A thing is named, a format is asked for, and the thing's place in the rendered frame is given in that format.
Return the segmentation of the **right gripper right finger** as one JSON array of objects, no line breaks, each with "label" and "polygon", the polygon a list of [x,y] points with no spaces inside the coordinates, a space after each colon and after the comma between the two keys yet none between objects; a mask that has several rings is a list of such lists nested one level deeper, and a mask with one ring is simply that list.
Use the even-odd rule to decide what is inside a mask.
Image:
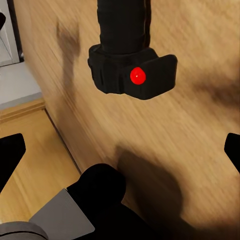
[{"label": "right gripper right finger", "polygon": [[240,135],[235,133],[229,133],[227,135],[224,151],[235,165],[240,173]]}]

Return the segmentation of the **digital camera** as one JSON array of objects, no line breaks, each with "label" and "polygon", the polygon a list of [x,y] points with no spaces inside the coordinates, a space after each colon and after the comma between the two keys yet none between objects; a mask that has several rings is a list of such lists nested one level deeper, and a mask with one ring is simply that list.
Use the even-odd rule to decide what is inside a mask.
[{"label": "digital camera", "polygon": [[96,87],[149,100],[174,88],[177,59],[145,46],[146,0],[97,0],[100,44],[89,50]]}]

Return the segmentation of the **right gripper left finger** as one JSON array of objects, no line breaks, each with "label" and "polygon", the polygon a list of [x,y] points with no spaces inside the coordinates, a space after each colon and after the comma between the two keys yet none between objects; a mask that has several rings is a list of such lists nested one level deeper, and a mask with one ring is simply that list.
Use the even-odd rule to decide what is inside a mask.
[{"label": "right gripper left finger", "polygon": [[0,138],[0,193],[26,152],[22,133]]}]

